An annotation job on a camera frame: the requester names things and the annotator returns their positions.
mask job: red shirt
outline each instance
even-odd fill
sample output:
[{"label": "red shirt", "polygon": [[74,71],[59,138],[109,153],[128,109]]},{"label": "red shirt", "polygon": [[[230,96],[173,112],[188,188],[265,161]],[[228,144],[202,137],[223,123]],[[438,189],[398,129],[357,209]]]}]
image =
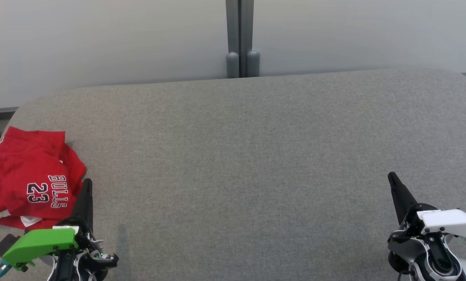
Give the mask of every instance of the red shirt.
[{"label": "red shirt", "polygon": [[65,132],[8,128],[0,143],[0,212],[9,216],[0,224],[26,228],[23,217],[32,216],[41,220],[29,229],[50,228],[69,217],[84,174]]}]

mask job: gray fabric surface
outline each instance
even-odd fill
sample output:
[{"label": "gray fabric surface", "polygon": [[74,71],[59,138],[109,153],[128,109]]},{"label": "gray fabric surface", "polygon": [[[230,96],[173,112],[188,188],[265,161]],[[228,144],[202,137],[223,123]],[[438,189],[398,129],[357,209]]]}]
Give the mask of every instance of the gray fabric surface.
[{"label": "gray fabric surface", "polygon": [[91,87],[10,125],[67,132],[94,181],[94,233],[120,256],[107,280],[392,281],[389,171],[466,211],[466,78],[450,71]]}]

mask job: cable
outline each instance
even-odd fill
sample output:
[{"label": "cable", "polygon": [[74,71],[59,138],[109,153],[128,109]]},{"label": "cable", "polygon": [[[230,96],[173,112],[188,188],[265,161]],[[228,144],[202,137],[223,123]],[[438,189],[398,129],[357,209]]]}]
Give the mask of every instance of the cable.
[{"label": "cable", "polygon": [[406,275],[406,274],[411,275],[412,273],[413,273],[413,272],[411,272],[411,271],[409,271],[409,270],[403,270],[403,271],[399,272],[399,276],[397,277],[397,281],[401,281],[401,276],[402,276],[403,274],[405,274],[405,275]]}]

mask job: bulls jersey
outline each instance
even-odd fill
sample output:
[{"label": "bulls jersey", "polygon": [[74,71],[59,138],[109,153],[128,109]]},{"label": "bulls jersey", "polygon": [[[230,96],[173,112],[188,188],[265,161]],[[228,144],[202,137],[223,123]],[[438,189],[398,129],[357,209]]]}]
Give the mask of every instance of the bulls jersey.
[{"label": "bulls jersey", "polygon": [[50,228],[69,217],[84,173],[65,132],[8,128],[0,143],[0,224]]}]

